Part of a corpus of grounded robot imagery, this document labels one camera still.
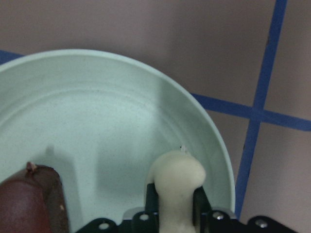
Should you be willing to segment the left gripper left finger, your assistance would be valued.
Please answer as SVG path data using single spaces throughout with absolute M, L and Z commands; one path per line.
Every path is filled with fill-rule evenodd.
M 154 183 L 146 186 L 145 211 L 159 217 L 159 197 Z

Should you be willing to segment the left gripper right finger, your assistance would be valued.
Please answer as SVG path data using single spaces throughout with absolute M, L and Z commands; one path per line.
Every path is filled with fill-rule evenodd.
M 195 228 L 205 228 L 207 226 L 207 216 L 211 211 L 204 188 L 201 186 L 193 193 L 193 225 Z

